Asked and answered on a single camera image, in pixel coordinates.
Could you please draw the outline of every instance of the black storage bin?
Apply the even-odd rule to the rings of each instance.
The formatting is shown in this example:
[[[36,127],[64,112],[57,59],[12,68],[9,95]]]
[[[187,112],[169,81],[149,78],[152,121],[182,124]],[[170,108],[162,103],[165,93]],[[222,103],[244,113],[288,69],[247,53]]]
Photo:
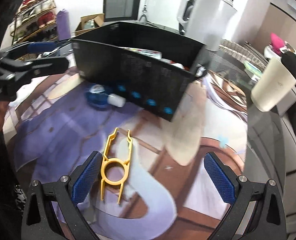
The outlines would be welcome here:
[[[118,22],[72,39],[80,74],[92,83],[108,85],[115,94],[170,121],[190,82],[195,59],[204,44],[146,25]],[[184,70],[119,47],[160,51]]]

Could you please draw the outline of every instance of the white cup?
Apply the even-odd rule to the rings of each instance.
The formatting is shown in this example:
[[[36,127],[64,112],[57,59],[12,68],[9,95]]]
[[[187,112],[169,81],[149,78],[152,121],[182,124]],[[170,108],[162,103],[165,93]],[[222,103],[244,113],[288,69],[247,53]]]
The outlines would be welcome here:
[[[270,111],[296,85],[296,79],[275,57],[266,66],[258,83],[251,91],[251,100],[262,112]]]

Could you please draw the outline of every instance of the yellow clip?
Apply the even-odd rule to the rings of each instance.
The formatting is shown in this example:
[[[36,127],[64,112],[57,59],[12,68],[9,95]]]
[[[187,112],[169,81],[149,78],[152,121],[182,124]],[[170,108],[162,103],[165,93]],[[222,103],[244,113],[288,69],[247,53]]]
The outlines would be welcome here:
[[[129,174],[129,167],[130,167],[130,158],[131,158],[131,150],[132,150],[132,138],[130,137],[130,130],[128,130],[128,135],[127,135],[127,141],[129,143],[129,153],[128,153],[128,159],[125,161],[122,161],[118,158],[111,158],[108,159],[107,155],[109,152],[109,148],[111,146],[111,142],[116,138],[117,136],[117,131],[118,131],[118,127],[115,128],[114,132],[108,136],[107,142],[106,142],[106,147],[104,150],[104,158],[103,158],[103,163],[101,164],[101,186],[100,186],[100,195],[101,195],[101,200],[104,200],[104,183],[108,183],[109,185],[120,185],[120,191],[119,191],[119,197],[118,197],[118,204],[120,204],[120,199],[121,199],[121,194],[122,194],[122,190],[124,187],[124,182],[126,181],[126,179],[128,178],[128,174]],[[124,170],[125,170],[125,174],[122,177],[121,180],[118,181],[111,181],[109,180],[106,175],[105,175],[105,169],[107,167],[107,165],[109,165],[110,163],[119,163],[123,166]]]

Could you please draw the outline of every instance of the blue gripper pad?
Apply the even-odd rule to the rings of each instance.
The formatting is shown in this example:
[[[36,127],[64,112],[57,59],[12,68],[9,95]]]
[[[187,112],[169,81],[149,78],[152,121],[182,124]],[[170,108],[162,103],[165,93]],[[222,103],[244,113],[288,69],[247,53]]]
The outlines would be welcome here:
[[[98,152],[94,158],[88,163],[84,171],[81,173],[76,183],[72,187],[71,200],[74,205],[82,203],[90,191],[91,186],[96,181],[100,173],[103,156]]]
[[[232,205],[236,199],[235,188],[209,153],[204,158],[204,166],[222,200]]]
[[[27,52],[32,54],[32,53],[53,51],[56,47],[57,45],[54,41],[33,42],[28,45]]]

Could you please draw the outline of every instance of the tabletop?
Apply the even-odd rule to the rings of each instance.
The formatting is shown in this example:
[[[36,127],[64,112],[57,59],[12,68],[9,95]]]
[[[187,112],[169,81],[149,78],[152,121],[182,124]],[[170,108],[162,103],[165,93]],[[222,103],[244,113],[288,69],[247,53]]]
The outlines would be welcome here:
[[[109,157],[125,158],[130,130],[134,147],[120,205],[119,189],[106,187],[101,201],[97,184],[78,205],[102,239],[207,239],[229,208],[203,166],[210,151],[237,175],[274,179],[282,194],[278,112],[262,113],[251,103],[249,77],[229,55],[211,55],[208,75],[189,85],[168,122],[129,102],[104,111],[90,107],[84,97],[90,84],[79,77],[71,46],[57,54],[69,59],[68,71],[21,88],[6,115],[5,140],[27,190],[34,179],[48,183],[71,174],[92,151],[103,151],[115,127],[120,133]],[[110,180],[122,176],[119,167],[107,171]]]

